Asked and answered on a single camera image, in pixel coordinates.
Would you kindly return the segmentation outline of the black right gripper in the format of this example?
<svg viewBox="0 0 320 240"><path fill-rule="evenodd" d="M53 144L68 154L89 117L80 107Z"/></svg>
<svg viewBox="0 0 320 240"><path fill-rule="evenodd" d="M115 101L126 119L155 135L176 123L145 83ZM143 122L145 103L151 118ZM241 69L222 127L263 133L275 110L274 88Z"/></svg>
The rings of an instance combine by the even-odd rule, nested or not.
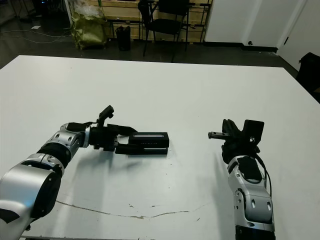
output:
<svg viewBox="0 0 320 240"><path fill-rule="evenodd" d="M208 132L209 139L224 140L222 149L222 159L229 164L234 157L250 156L254 157L260 153L260 149L252 138L246 138L231 119L224 119L222 122L222 132Z"/></svg>

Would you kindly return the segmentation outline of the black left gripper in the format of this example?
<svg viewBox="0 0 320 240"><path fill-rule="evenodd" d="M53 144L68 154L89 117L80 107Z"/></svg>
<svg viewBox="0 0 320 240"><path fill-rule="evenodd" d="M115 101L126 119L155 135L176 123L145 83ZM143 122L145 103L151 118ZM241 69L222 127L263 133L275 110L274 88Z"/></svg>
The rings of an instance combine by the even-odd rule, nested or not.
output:
<svg viewBox="0 0 320 240"><path fill-rule="evenodd" d="M118 135L127 137L137 132L137 130L130 126L116 124L103 126L101 123L98 123L90 128L89 145L93 146L95 150L102 148L103 151L115 151L116 154L144 154L145 149L137 144L119 143L116 147Z"/></svg>

